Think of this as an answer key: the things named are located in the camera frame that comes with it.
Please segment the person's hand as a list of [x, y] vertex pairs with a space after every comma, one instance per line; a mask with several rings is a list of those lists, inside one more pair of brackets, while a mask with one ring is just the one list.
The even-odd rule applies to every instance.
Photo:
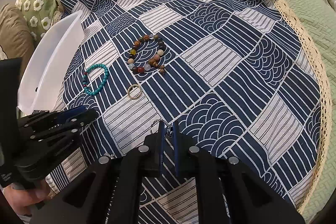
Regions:
[[16, 190], [7, 186], [2, 190], [11, 208], [17, 215], [30, 215], [30, 206], [50, 199], [51, 188], [45, 180], [42, 180], [35, 189]]

